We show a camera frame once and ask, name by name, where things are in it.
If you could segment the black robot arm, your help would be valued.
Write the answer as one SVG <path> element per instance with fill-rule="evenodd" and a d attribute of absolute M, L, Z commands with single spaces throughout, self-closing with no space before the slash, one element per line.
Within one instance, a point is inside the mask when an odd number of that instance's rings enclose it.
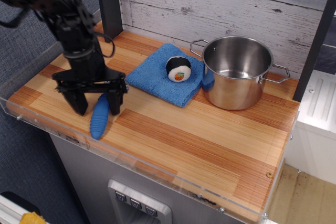
<path fill-rule="evenodd" d="M 84 115 L 86 112 L 88 103 L 85 93 L 105 93 L 112 115 L 119 114 L 123 95 L 128 91 L 125 74 L 106 66 L 98 41 L 103 34 L 94 31 L 93 15 L 82 0 L 1 1 L 22 9 L 11 21 L 1 22 L 1 26 L 16 28 L 33 10 L 61 43 L 63 55 L 71 68 L 54 73 L 52 79 L 57 82 L 57 91 L 62 93 L 76 113 Z"/>

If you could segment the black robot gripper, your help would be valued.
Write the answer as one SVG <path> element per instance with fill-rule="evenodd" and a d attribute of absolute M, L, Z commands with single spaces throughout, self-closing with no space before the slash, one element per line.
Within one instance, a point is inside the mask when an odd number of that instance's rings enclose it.
<path fill-rule="evenodd" d="M 110 55 L 102 53 L 98 37 L 112 43 Z M 107 92 L 111 114 L 118 115 L 128 85 L 124 73 L 110 69 L 105 64 L 104 59 L 113 57 L 115 53 L 112 38 L 99 32 L 94 32 L 92 38 L 79 38 L 74 32 L 60 32 L 57 39 L 61 42 L 70 69 L 52 75 L 52 79 L 57 82 L 56 90 L 63 94 L 79 115 L 84 115 L 88 107 L 84 93 Z"/>

